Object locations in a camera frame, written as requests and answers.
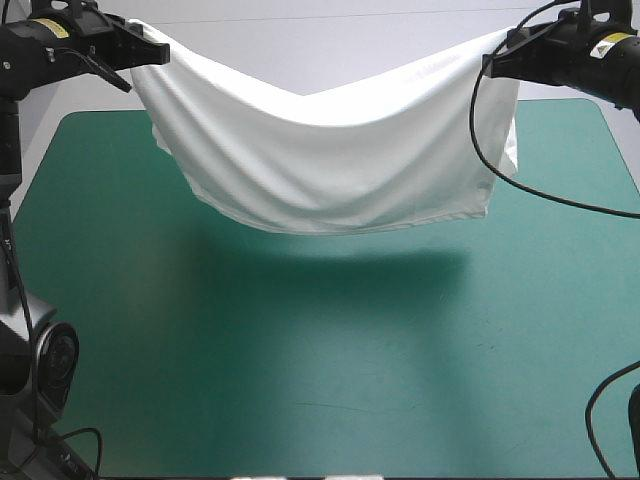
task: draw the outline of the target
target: white object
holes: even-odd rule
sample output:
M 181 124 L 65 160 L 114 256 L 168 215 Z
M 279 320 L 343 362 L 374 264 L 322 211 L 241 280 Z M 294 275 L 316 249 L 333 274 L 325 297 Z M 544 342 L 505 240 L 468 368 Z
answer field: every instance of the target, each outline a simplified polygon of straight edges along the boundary
M 224 215 L 271 232 L 345 234 L 486 214 L 495 177 L 473 151 L 468 114 L 482 54 L 506 30 L 301 96 L 143 26 L 171 44 L 171 63 L 132 71 L 158 144 Z M 486 79 L 477 106 L 482 148 L 507 174 L 518 85 Z

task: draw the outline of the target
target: black cable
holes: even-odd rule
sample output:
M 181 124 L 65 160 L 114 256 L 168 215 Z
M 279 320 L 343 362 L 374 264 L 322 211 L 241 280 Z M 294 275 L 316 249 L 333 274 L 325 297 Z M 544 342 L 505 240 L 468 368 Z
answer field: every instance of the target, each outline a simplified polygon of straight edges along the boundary
M 640 361 L 632 363 L 628 367 L 625 367 L 622 370 L 618 370 L 616 373 L 609 375 L 600 385 L 598 385 L 596 390 L 593 392 L 593 395 L 591 395 L 591 398 L 587 402 L 587 407 L 584 410 L 584 420 L 587 426 L 587 435 L 589 436 L 589 442 L 591 443 L 591 447 L 593 448 L 593 451 L 595 452 L 596 457 L 598 457 L 598 461 L 600 462 L 600 465 L 602 465 L 602 468 L 604 469 L 605 473 L 609 478 L 616 478 L 616 476 L 614 475 L 613 471 L 611 470 L 611 467 L 609 466 L 606 459 L 604 458 L 604 455 L 602 454 L 602 450 L 600 450 L 600 446 L 598 445 L 598 442 L 596 440 L 596 435 L 593 431 L 593 419 L 592 419 L 593 407 L 595 406 L 596 401 L 598 400 L 600 395 L 602 395 L 602 392 L 604 392 L 609 385 L 611 385 L 613 382 L 618 380 L 620 377 L 623 377 L 626 374 L 631 373 L 634 370 L 637 370 L 638 368 L 640 368 Z
M 4 6 L 2 7 L 2 25 L 7 23 L 7 15 L 9 15 L 9 5 L 11 0 L 4 0 Z
M 500 178 L 501 180 L 507 182 L 509 185 L 522 190 L 523 192 L 529 193 L 531 195 L 535 195 L 537 197 L 540 198 L 544 198 L 545 200 L 549 200 L 552 202 L 556 202 L 556 203 L 561 203 L 563 205 L 568 205 L 570 207 L 575 207 L 575 208 L 580 208 L 582 210 L 590 210 L 592 212 L 599 212 L 599 213 L 605 213 L 607 215 L 614 215 L 617 217 L 626 217 L 626 218 L 634 218 L 634 219 L 640 219 L 640 213 L 635 213 L 635 212 L 626 212 L 623 210 L 615 210 L 615 209 L 611 209 L 611 208 L 605 208 L 605 207 L 600 207 L 598 205 L 590 205 L 587 203 L 581 203 L 581 202 L 576 202 L 574 200 L 570 200 L 567 198 L 563 198 L 563 197 L 559 197 L 556 195 L 551 195 L 545 192 L 542 192 L 540 190 L 536 190 L 535 188 L 531 188 L 527 185 L 524 185 L 522 183 L 519 183 L 509 177 L 507 177 L 506 175 L 504 175 L 500 170 L 498 170 L 498 168 L 494 167 L 488 160 L 487 158 L 484 156 L 484 153 L 482 153 L 482 149 L 480 148 L 480 144 L 478 143 L 478 138 L 476 136 L 476 127 L 475 127 L 475 108 L 476 108 L 476 103 L 478 100 L 478 92 L 480 90 L 480 83 L 482 82 L 482 78 L 484 77 L 485 72 L 487 71 L 487 68 L 489 68 L 489 65 L 493 62 L 493 60 L 495 59 L 496 55 L 498 55 L 498 53 L 500 52 L 500 50 L 502 50 L 502 48 L 504 48 L 508 43 L 511 42 L 511 40 L 524 28 L 524 26 L 535 16 L 539 15 L 540 13 L 549 10 L 553 7 L 557 7 L 559 5 L 566 5 L 568 3 L 574 3 L 577 0 L 555 0 L 553 2 L 550 2 L 540 8 L 538 8 L 537 10 L 533 11 L 532 13 L 530 13 L 529 15 L 527 15 L 524 20 L 522 20 L 522 22 L 520 22 L 518 24 L 518 26 L 511 30 L 509 32 L 509 34 L 507 35 L 507 37 L 500 43 L 500 45 L 498 45 L 498 47 L 490 54 L 488 55 L 485 60 L 483 60 L 482 63 L 482 68 L 480 70 L 480 73 L 478 74 L 478 78 L 476 79 L 476 83 L 475 86 L 473 88 L 473 95 L 471 97 L 471 108 L 469 109 L 469 131 L 471 133 L 471 141 L 473 142 L 473 147 L 478 155 L 478 158 L 480 158 L 480 160 L 482 161 L 482 163 L 484 164 L 485 167 L 487 167 L 489 170 L 491 170 L 491 172 L 493 172 L 498 178 Z
M 111 83 L 116 88 L 124 89 L 125 91 L 131 90 L 131 85 L 129 85 L 129 83 L 125 79 L 120 77 L 114 71 L 105 68 L 98 61 L 91 58 L 90 55 L 85 55 L 84 53 L 69 47 L 55 48 L 53 51 L 62 55 L 73 55 L 82 60 L 95 75 Z
M 22 276 L 20 275 L 20 270 L 18 269 L 14 247 L 11 244 L 12 239 L 14 238 L 11 217 L 8 211 L 5 211 L 2 214 L 2 216 L 4 217 L 4 222 L 2 227 L 6 228 L 7 231 L 5 232 L 4 241 L 0 241 L 0 244 L 2 246 L 2 250 L 4 251 L 7 264 L 9 265 L 9 268 L 11 268 L 11 272 L 13 273 L 13 277 L 16 281 L 16 286 L 18 287 L 18 295 L 20 296 L 20 303 L 22 304 L 22 309 L 24 311 L 24 318 L 27 324 L 29 352 L 31 356 L 31 394 L 33 397 L 32 440 L 35 445 L 39 445 L 40 444 L 40 435 L 39 435 L 40 416 L 38 412 L 39 395 L 38 395 L 38 362 L 36 358 L 37 357 L 36 339 L 33 331 L 33 321 L 31 319 L 31 311 L 29 310 L 27 294 L 24 288 L 24 283 L 22 282 Z
M 93 428 L 93 427 L 81 428 L 79 430 L 74 430 L 73 432 L 65 433 L 64 435 L 56 435 L 54 437 L 51 437 L 47 441 L 47 443 L 48 444 L 59 443 L 63 440 L 67 440 L 68 438 L 82 435 L 85 433 L 91 433 L 96 437 L 96 441 L 98 444 L 98 452 L 96 455 L 96 466 L 93 471 L 96 474 L 96 476 L 100 477 L 100 466 L 102 464 L 102 451 L 103 451 L 104 444 L 102 441 L 102 434 L 100 433 L 100 430 L 98 430 L 97 428 Z

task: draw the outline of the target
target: gray background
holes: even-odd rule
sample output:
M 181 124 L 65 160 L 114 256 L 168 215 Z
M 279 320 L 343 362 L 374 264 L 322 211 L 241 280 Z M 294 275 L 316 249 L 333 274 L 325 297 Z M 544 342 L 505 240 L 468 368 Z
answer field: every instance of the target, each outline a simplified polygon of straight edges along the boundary
M 309 94 L 371 76 L 517 23 L 542 0 L 102 0 L 100 8 L 158 27 L 195 51 L 278 87 Z M 640 24 L 640 0 L 635 25 Z M 11 18 L 29 11 L 14 0 Z M 541 20 L 555 17 L 555 12 Z M 582 96 L 523 84 L 521 98 Z M 598 101 L 636 184 L 640 135 L 631 112 Z M 82 110 L 141 109 L 135 93 L 82 77 L 34 91 L 22 102 L 19 205 L 60 120 Z M 91 152 L 87 152 L 87 165 Z M 575 166 L 579 172 L 580 165 Z

